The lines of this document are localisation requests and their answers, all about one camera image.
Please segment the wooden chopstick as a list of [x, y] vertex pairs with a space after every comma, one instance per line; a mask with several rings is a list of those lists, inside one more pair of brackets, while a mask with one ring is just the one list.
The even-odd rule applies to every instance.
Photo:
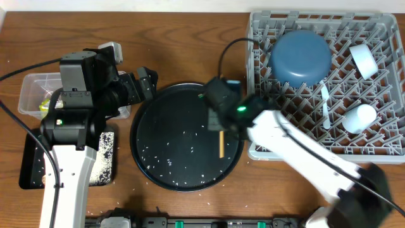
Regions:
[[225, 133], [224, 131], [219, 132], [219, 158], [223, 158], [225, 156]]

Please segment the yellow green wrapper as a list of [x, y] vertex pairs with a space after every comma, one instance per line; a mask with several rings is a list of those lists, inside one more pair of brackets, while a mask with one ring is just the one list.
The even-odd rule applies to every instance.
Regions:
[[39, 110], [43, 112], [48, 112], [50, 105], [50, 99], [45, 99], [40, 105]]

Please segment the white rice pile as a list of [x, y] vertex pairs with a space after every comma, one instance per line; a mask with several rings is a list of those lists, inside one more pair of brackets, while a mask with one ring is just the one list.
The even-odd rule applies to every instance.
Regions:
[[99, 138], [99, 150], [89, 179], [89, 185], [104, 186], [111, 182], [115, 133], [103, 132]]

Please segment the dark blue round plate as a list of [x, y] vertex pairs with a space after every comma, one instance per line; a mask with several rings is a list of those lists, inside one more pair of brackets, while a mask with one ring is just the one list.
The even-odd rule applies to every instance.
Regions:
[[281, 84], [313, 86], [328, 75], [332, 55], [322, 36], [310, 30], [295, 30], [277, 40], [268, 66]]

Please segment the light blue plastic knife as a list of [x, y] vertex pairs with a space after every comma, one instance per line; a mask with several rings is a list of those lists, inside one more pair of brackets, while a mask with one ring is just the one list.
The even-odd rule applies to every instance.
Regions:
[[322, 96], [322, 99], [324, 101], [324, 104], [323, 104], [323, 116], [325, 117], [325, 121], [323, 122], [323, 128], [328, 130], [331, 127], [330, 117], [329, 117], [329, 114], [328, 114], [328, 105], [327, 105], [327, 101], [329, 99], [329, 93], [328, 93], [327, 86], [325, 85], [325, 83], [323, 81], [320, 81], [320, 85], [322, 86], [322, 88], [321, 88], [321, 96]]

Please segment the light blue plastic cup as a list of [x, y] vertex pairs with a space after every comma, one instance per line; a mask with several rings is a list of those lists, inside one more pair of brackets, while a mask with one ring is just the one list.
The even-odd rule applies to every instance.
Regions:
[[360, 134], [377, 118], [377, 111], [368, 104], [361, 104], [343, 115], [342, 126], [352, 134]]

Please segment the light blue bowl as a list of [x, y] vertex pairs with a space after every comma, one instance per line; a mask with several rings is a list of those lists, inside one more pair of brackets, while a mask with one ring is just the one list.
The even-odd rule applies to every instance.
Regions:
[[377, 63], [366, 44], [351, 46], [349, 51], [363, 79], [368, 80], [378, 72]]

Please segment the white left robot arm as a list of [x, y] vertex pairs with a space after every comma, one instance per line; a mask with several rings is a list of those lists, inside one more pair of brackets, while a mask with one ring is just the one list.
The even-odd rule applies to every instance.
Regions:
[[156, 94], [158, 74], [144, 66], [120, 74], [118, 43], [66, 54], [59, 61], [61, 88], [53, 92], [40, 123], [45, 153], [41, 227], [83, 227], [89, 180], [99, 138], [119, 109]]

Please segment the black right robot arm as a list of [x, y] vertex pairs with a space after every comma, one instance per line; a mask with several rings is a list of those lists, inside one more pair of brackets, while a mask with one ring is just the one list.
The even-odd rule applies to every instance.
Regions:
[[217, 126], [278, 155], [307, 179], [329, 202], [312, 214], [305, 227], [379, 227], [393, 201], [383, 170], [362, 168], [318, 144], [290, 123], [281, 111], [258, 96], [241, 98], [225, 79], [212, 78], [199, 96], [217, 116]]

